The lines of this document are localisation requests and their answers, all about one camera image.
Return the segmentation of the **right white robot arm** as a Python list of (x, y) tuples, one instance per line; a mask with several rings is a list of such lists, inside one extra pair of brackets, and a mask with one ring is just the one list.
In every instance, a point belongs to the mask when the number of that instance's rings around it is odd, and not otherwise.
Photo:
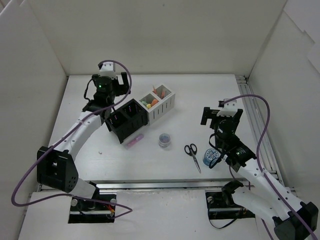
[(201, 125), (210, 120), (214, 131), (212, 147), (219, 158), (209, 164), (213, 168), (222, 160), (236, 173), (247, 179), (254, 187), (252, 192), (238, 180), (232, 180), (222, 187), (221, 200), (227, 206), (239, 205), (273, 227), (280, 240), (304, 240), (317, 229), (319, 209), (312, 202), (305, 203), (258, 162), (255, 153), (237, 136), (243, 110), (231, 112), (203, 109)]

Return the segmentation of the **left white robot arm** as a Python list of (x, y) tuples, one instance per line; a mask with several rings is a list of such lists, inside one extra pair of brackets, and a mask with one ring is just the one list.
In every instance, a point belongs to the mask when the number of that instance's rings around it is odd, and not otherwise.
[(82, 197), (89, 210), (100, 204), (99, 189), (95, 184), (79, 178), (75, 159), (91, 135), (110, 117), (117, 105), (115, 98), (127, 97), (131, 92), (131, 76), (121, 73), (119, 83), (114, 71), (101, 70), (91, 77), (96, 92), (82, 109), (78, 120), (68, 133), (50, 147), (42, 146), (37, 152), (37, 182), (72, 196)]

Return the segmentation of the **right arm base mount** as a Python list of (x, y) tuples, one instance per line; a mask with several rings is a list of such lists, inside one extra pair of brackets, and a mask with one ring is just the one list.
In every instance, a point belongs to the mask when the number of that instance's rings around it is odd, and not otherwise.
[[(221, 191), (206, 191), (207, 217), (210, 225), (216, 230), (223, 230), (234, 224), (237, 220), (254, 219), (256, 216), (247, 208), (228, 200), (228, 196)], [(214, 221), (229, 220), (221, 226)]]

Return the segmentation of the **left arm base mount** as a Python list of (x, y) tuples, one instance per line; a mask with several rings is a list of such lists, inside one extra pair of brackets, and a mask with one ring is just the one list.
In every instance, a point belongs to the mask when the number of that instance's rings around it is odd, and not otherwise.
[(69, 209), (69, 224), (113, 223), (116, 207), (108, 202), (117, 201), (115, 194), (100, 195), (93, 182), (70, 180), (67, 193), (72, 195)]

